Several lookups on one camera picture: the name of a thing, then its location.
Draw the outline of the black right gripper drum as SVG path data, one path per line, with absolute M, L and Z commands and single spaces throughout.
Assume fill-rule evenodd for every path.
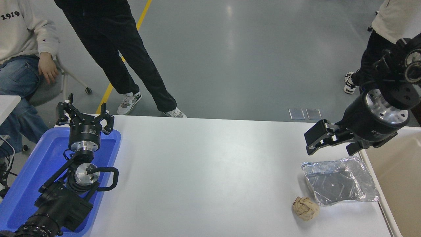
M 345 110 L 341 124 L 360 139 L 378 143 L 401 128 L 401 110 L 381 93 L 362 93 Z

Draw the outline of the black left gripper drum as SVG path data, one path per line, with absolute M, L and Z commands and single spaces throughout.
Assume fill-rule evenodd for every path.
M 95 124 L 83 123 L 79 118 L 73 118 L 70 121 L 69 144 L 76 142 L 89 141 L 100 144 L 100 133 L 102 125 L 98 122 Z

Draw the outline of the seated person's hand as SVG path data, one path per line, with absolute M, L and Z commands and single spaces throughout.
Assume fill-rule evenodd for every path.
M 48 84 L 55 84 L 58 75 L 57 66 L 54 63 L 53 56 L 49 52 L 41 52 L 38 61 L 38 73 L 44 76 Z

